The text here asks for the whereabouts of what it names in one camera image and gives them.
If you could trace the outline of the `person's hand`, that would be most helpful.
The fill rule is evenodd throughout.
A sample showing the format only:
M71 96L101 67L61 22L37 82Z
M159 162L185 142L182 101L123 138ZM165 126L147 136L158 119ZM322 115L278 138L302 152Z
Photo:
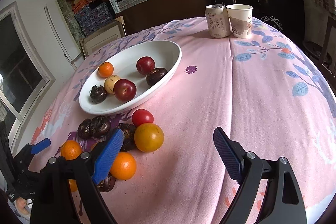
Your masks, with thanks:
M29 218L31 216L31 209L29 208L27 201L24 198L17 198L14 202L14 205L19 215L25 218Z

